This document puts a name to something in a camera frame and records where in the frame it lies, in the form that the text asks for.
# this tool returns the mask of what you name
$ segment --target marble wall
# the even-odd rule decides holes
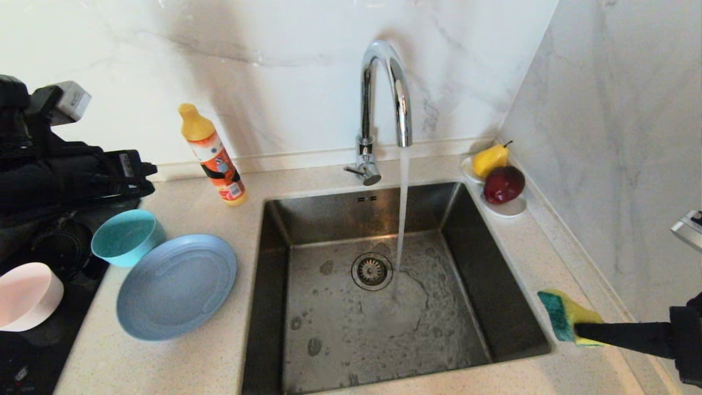
[[[196,103],[235,157],[352,148],[360,63],[393,43],[415,141],[493,136],[557,0],[3,0],[2,69],[31,89],[93,95],[66,139],[192,161],[179,103]],[[392,144],[390,91],[376,124]],[[345,162],[354,160],[352,154]]]
[[[501,131],[638,320],[702,291],[701,7],[561,0]]]

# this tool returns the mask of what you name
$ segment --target sink basin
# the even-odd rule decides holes
[[[462,183],[270,200],[244,394],[310,394],[528,358],[550,345]]]

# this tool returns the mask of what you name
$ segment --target small white plate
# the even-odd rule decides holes
[[[485,194],[480,193],[480,201],[485,207],[492,211],[493,214],[501,218],[514,218],[527,209],[527,199],[522,195],[502,205],[493,205],[485,199]]]
[[[481,179],[475,171],[473,171],[473,156],[471,155],[463,160],[461,162],[461,171],[463,172],[463,175],[471,180],[472,182],[478,184],[478,185],[483,185],[485,184],[485,180]]]

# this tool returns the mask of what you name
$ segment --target yellow pear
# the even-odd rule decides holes
[[[507,158],[510,156],[507,146],[511,143],[512,141],[505,145],[498,144],[477,153],[473,157],[473,171],[476,175],[485,179],[496,167],[507,166]]]

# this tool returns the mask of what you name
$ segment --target red apple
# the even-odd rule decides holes
[[[524,190],[523,173],[514,166],[496,167],[485,179],[485,199],[501,205],[515,199]]]

